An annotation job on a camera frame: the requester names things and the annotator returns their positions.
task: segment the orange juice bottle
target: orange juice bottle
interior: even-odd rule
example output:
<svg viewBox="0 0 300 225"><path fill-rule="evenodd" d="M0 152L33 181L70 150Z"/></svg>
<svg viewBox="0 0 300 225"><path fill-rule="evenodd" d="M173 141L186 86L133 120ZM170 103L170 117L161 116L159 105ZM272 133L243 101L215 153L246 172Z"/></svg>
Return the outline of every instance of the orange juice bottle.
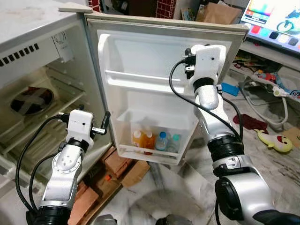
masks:
<svg viewBox="0 0 300 225"><path fill-rule="evenodd" d="M144 147L144 135L142 131L136 130L135 132L133 132L132 144L139 148Z"/></svg>
<svg viewBox="0 0 300 225"><path fill-rule="evenodd" d="M147 131L144 135L144 148L154 149L155 137L151 131ZM144 151L145 155L152 155L152 152Z"/></svg>

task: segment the marble floor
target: marble floor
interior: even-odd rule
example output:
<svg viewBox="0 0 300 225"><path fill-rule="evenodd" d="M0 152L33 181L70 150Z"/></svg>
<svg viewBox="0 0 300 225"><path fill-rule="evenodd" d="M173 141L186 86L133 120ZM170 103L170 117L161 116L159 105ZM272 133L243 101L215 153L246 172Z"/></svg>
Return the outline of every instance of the marble floor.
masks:
<svg viewBox="0 0 300 225"><path fill-rule="evenodd" d="M240 109L259 119L243 96L224 94ZM277 117L274 109L281 106L267 106L261 109L268 116ZM224 105L231 123L234 110ZM290 112L290 119L285 124L289 128L299 123L299 112ZM245 154L251 156L253 163L268 183L277 210L300 215L300 150L295 147L286 154L269 150L256 136L253 130L244 128ZM194 225L216 225L214 215L215 191L217 178L212 172L212 160L201 135L196 138L178 166L149 163L151 168L143 180L126 189L123 188L98 215L112 214L118 225L154 225L156 220L168 214L181 215ZM237 224L220 215L222 225Z"/></svg>

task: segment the blue bottle cap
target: blue bottle cap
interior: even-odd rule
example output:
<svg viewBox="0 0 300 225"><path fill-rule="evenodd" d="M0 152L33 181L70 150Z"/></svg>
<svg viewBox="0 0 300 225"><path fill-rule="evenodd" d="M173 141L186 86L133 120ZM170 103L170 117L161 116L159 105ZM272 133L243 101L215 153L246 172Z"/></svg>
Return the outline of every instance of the blue bottle cap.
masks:
<svg viewBox="0 0 300 225"><path fill-rule="evenodd" d="M165 138L167 137L167 134L165 132L160 132L159 137Z"/></svg>

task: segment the black cable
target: black cable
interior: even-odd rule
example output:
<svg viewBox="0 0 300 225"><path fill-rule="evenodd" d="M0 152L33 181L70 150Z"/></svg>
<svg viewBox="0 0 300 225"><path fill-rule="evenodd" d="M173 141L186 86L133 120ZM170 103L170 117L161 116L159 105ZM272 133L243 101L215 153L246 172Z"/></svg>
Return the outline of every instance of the black cable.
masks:
<svg viewBox="0 0 300 225"><path fill-rule="evenodd" d="M242 119L242 115L240 114L239 109L237 108L237 106L230 100L228 100L227 98L223 97L223 100L228 102L229 104L232 105L232 107L235 109L238 117L239 117L239 124L240 124L240 138L243 141L243 119Z"/></svg>
<svg viewBox="0 0 300 225"><path fill-rule="evenodd" d="M227 123L225 120L223 120L222 118L220 118L219 116L217 116L216 114L212 113L211 111L205 109L204 107L202 107L201 105L197 104L196 102L193 102L191 100L189 100L188 98L185 98L183 97L181 94L179 94L173 87L173 84L172 84L172 76L173 76L173 73L176 69L177 66L179 66L181 63L184 63L184 60L181 60L179 62L177 62L171 72L170 72L170 76L169 76L169 84L170 84L170 87L172 89L172 91L174 92L175 95L177 95L178 97L182 98L183 100L189 102L190 104L193 104L194 106L196 106L197 108L200 108L202 109L203 111L207 112L209 115L215 117L216 119L218 119L219 121L221 121L224 125L226 125L233 133L234 135L238 138L238 140L242 143L241 139L240 139L240 135L238 134L238 132L236 132L236 130L229 124Z"/></svg>
<svg viewBox="0 0 300 225"><path fill-rule="evenodd" d="M30 140L28 141L28 143L25 145L23 151L20 154L20 157L18 159L18 163L17 163L17 167L16 167L16 171L15 171L15 188L17 190L17 194L19 195L21 201L23 202L23 204L26 206L26 208L29 211L34 211L33 208L30 206L30 204L28 203L28 201L25 199L24 195L22 194L21 188L20 188L20 180L19 180L19 176L20 176L20 169L21 169L21 162L22 159L26 153L26 151L28 150L29 146L31 145L31 143L33 142L33 140L37 137L38 133L44 128L44 126L51 120L53 119L60 119L61 116L56 115L56 116L52 116L48 119L46 119L42 125L37 129L37 131L34 133L34 135L30 138Z"/></svg>
<svg viewBox="0 0 300 225"><path fill-rule="evenodd" d="M216 204L215 204L215 217L216 217L217 225L221 225L220 218L219 218L219 203L217 200L216 200Z"/></svg>
<svg viewBox="0 0 300 225"><path fill-rule="evenodd" d="M31 203L31 206L33 207L33 209L37 212L38 209L34 203L34 200L33 200L33 181L34 181L34 177L35 177L35 174L38 170L38 167L44 162L46 161L47 159L49 158L52 158L54 156L56 156L57 153L54 153L52 155L49 155L49 156L46 156L45 158L41 159L37 164L36 166L33 168L33 171L31 173L31 177L30 177L30 182L29 182L29 199L30 199L30 203Z"/></svg>

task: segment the plush toy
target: plush toy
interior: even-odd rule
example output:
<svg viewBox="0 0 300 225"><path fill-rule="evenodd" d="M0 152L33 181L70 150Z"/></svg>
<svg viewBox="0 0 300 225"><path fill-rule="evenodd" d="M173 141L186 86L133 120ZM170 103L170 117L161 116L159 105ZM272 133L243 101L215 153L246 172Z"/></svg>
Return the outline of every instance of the plush toy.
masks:
<svg viewBox="0 0 300 225"><path fill-rule="evenodd" d="M263 130L254 129L257 132L259 139L268 145L268 148L273 148L279 152L289 152L292 149L292 142L283 135L268 135Z"/></svg>

